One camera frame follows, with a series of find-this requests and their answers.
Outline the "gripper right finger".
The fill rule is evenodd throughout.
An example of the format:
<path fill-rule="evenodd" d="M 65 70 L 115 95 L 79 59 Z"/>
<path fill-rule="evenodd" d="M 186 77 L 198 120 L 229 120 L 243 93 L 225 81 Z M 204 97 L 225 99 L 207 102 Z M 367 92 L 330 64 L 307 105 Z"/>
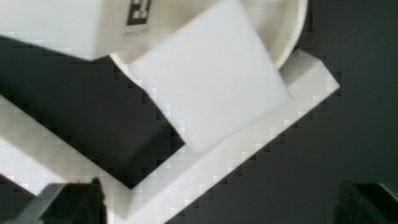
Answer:
<path fill-rule="evenodd" d="M 340 182 L 335 224 L 398 224 L 398 183 Z"/>

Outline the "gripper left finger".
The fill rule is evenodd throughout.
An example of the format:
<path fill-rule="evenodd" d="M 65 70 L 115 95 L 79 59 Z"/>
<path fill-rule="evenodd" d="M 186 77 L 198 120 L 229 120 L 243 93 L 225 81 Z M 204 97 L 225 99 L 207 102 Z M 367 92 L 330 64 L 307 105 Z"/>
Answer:
<path fill-rule="evenodd" d="M 14 224 L 104 224 L 101 184 L 49 184 Z"/>

